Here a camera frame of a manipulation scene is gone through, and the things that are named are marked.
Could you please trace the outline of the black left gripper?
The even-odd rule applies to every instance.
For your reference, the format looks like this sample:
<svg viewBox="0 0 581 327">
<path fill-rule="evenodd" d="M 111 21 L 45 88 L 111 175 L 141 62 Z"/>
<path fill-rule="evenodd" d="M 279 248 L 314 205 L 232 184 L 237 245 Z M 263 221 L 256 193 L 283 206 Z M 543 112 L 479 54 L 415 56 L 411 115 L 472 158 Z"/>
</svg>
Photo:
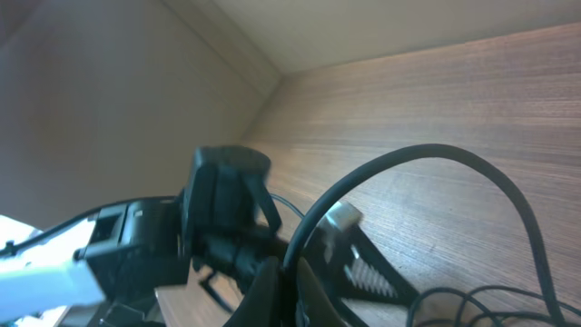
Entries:
<svg viewBox="0 0 581 327">
<path fill-rule="evenodd" d="M 241 233 L 207 232 L 193 243 L 192 268 L 232 278 L 245 294 L 269 257 L 283 260 L 288 243 L 258 225 Z M 358 225 L 316 228 L 303 257 L 330 297 L 409 307 L 419 291 L 383 256 Z"/>
</svg>

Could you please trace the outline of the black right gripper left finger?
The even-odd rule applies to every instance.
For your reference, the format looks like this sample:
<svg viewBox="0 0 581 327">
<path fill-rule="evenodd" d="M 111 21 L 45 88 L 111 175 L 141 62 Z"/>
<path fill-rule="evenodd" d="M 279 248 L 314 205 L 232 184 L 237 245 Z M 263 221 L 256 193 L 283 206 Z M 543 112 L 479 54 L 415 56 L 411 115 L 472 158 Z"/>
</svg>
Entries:
<svg viewBox="0 0 581 327">
<path fill-rule="evenodd" d="M 241 304 L 223 327 L 280 327 L 281 295 L 280 261 L 269 257 Z"/>
</svg>

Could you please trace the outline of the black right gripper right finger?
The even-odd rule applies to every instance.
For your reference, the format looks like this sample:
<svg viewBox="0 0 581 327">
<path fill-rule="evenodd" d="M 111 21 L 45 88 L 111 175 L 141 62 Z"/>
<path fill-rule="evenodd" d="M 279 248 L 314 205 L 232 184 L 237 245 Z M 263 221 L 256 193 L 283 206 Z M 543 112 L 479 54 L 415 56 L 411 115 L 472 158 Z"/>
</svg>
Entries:
<svg viewBox="0 0 581 327">
<path fill-rule="evenodd" d="M 309 263 L 300 258 L 297 266 L 298 293 L 295 320 L 300 327 L 346 327 Z"/>
</svg>

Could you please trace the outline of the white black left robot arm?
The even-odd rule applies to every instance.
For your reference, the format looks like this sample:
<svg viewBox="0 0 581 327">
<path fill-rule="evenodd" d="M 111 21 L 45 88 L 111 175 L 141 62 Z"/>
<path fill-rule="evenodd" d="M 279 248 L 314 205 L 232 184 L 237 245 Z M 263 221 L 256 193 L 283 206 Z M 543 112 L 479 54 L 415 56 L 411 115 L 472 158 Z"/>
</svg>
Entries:
<svg viewBox="0 0 581 327">
<path fill-rule="evenodd" d="M 199 148 L 188 183 L 175 196 L 109 203 L 83 213 L 94 223 L 86 246 L 64 262 L 1 273 L 1 318 L 12 321 L 59 306 L 130 306 L 162 286 L 187 283 L 208 266 L 236 281 L 243 299 L 231 326 L 342 326 L 355 321 L 342 298 L 414 311 L 419 292 L 359 228 L 343 196 L 372 176 L 423 158 L 447 158 L 483 173 L 516 206 L 531 233 L 541 277 L 547 255 L 535 215 L 495 166 L 444 144 L 412 145 L 363 164 L 312 205 L 289 241 L 266 186 L 269 157 L 248 147 Z"/>
</svg>

